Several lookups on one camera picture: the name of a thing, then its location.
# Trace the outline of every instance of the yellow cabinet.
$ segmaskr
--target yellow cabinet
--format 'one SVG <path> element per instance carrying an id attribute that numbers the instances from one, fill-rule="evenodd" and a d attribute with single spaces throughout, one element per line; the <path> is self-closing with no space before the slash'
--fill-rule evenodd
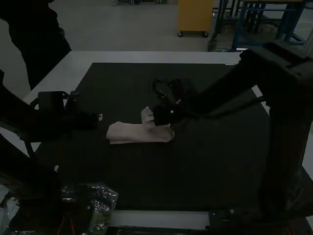
<path id="1" fill-rule="evenodd" d="M 178 0 L 178 31 L 208 31 L 213 0 Z"/>

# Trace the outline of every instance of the black table surface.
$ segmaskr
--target black table surface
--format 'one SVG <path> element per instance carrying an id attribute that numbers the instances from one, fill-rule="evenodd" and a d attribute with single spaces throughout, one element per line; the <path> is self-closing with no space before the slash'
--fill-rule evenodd
<path id="1" fill-rule="evenodd" d="M 141 123 L 157 104 L 155 78 L 191 78 L 203 90 L 232 66 L 221 64 L 94 63 L 79 84 L 79 104 L 103 114 L 95 131 L 42 143 L 44 165 L 59 165 L 64 182 L 103 182 L 119 193 L 118 210 L 207 211 L 255 207 L 265 171 L 269 119 L 261 104 L 220 120 L 191 120 L 170 143 L 110 145 L 108 126 Z M 255 97 L 252 90 L 224 105 Z"/>

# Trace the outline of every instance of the concrete floor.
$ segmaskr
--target concrete floor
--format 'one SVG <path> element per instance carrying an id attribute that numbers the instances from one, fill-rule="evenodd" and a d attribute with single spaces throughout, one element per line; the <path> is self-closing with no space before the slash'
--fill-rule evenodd
<path id="1" fill-rule="evenodd" d="M 177 37 L 176 4 L 112 6 L 113 0 L 55 0 L 51 4 L 73 50 L 206 51 L 208 39 L 199 34 Z M 296 33 L 308 36 L 313 27 L 312 13 L 304 11 Z M 0 34 L 4 84 L 23 98 L 29 92 L 26 69 L 19 51 L 11 43 L 4 21 L 0 21 Z M 232 37 L 231 33 L 220 35 L 219 47 L 229 47 Z"/>

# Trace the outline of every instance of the person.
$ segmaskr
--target person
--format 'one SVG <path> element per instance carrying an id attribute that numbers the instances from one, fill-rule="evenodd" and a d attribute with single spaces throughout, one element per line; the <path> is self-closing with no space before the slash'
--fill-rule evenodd
<path id="1" fill-rule="evenodd" d="M 71 51 L 57 13 L 49 8 L 53 1 L 0 1 L 0 18 L 9 24 L 11 40 L 22 54 L 31 90 Z"/>

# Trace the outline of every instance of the red wire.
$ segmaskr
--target red wire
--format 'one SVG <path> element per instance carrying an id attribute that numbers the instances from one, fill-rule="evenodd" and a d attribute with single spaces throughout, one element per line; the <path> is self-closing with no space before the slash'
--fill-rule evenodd
<path id="1" fill-rule="evenodd" d="M 61 231 L 61 228 L 62 228 L 62 226 L 63 226 L 63 223 L 64 223 L 64 215 L 63 215 L 62 223 L 61 223 L 61 225 L 60 225 L 60 227 L 59 227 L 58 235 L 60 234 L 60 231 Z"/>
<path id="2" fill-rule="evenodd" d="M 73 221 L 71 220 L 71 218 L 70 218 L 69 220 L 70 220 L 70 224 L 71 224 L 71 226 L 72 226 L 72 232 L 73 232 L 73 235 L 75 235 Z"/>

